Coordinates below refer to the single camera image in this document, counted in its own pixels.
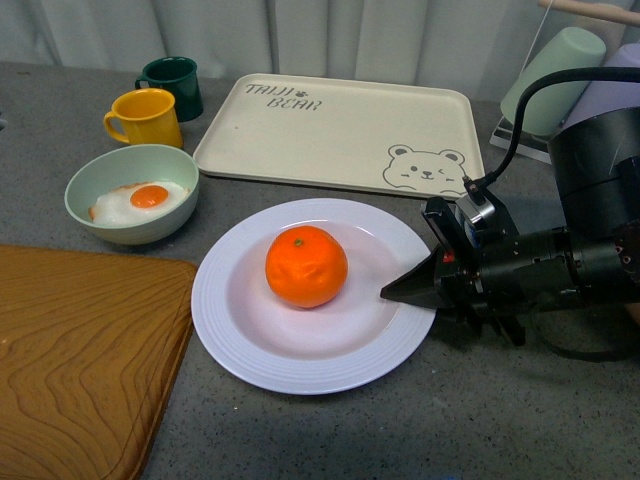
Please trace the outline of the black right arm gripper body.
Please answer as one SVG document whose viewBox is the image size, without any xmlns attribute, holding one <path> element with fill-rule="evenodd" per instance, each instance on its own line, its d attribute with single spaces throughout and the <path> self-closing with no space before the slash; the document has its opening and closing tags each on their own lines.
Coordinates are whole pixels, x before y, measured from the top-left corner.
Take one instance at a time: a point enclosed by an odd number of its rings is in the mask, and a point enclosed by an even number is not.
<svg viewBox="0 0 640 480">
<path fill-rule="evenodd" d="M 570 236 L 565 227 L 521 234 L 494 199 L 489 226 L 471 240 L 448 202 L 429 199 L 422 215 L 439 241 L 422 263 L 429 308 L 453 310 L 475 329 L 490 325 L 512 344 L 525 343 L 518 317 L 570 307 Z"/>
</svg>

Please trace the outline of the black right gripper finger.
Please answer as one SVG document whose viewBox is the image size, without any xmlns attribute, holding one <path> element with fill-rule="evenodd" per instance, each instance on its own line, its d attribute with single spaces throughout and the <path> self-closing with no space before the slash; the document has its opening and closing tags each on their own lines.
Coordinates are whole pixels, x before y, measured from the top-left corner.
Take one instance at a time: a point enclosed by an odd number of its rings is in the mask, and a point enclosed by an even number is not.
<svg viewBox="0 0 640 480">
<path fill-rule="evenodd" d="M 441 307 L 437 266 L 441 249 L 436 248 L 426 259 L 407 273 L 384 286 L 380 297 L 427 309 Z"/>
</svg>

